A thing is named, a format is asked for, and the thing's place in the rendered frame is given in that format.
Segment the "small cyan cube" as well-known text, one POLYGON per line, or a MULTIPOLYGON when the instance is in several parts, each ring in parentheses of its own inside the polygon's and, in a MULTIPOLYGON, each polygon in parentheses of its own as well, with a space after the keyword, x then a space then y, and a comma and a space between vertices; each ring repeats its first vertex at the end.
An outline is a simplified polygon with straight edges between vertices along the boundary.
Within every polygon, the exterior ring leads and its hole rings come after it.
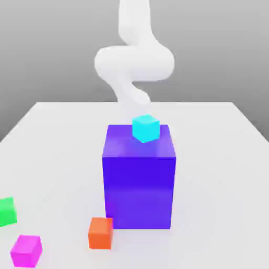
POLYGON ((142 143, 160 137, 160 121, 152 115, 142 115, 132 119, 132 135, 142 143))

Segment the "small orange cube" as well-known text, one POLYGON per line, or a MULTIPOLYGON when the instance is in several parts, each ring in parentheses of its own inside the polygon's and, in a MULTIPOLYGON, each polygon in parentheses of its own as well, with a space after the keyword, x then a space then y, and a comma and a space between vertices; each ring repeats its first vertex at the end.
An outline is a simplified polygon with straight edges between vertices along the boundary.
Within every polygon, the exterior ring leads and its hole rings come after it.
POLYGON ((110 250, 113 238, 112 218, 92 218, 88 231, 89 248, 110 250))

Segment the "small green cube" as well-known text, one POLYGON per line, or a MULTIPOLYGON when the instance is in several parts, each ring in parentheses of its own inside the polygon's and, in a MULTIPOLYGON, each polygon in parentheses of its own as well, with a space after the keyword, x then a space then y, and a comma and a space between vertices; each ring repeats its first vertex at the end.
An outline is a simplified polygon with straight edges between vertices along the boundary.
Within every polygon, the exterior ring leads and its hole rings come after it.
POLYGON ((0 199, 0 227, 17 222, 13 197, 0 199))

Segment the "small magenta cube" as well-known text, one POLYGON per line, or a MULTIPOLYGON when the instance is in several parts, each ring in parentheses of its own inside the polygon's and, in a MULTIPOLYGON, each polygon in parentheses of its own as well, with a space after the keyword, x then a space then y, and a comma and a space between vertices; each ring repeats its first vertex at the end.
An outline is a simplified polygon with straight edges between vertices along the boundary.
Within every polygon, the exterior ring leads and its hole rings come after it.
POLYGON ((35 268, 42 251, 42 242, 39 236, 20 235, 11 249, 13 265, 15 267, 35 268))

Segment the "large purple box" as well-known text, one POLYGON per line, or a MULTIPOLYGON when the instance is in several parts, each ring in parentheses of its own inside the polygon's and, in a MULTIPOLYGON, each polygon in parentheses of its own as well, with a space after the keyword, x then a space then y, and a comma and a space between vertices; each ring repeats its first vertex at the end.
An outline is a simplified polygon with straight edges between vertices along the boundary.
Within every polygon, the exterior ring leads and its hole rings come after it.
POLYGON ((105 211, 114 229, 171 227, 176 154, 170 129, 142 143, 130 125, 109 125, 102 154, 105 211))

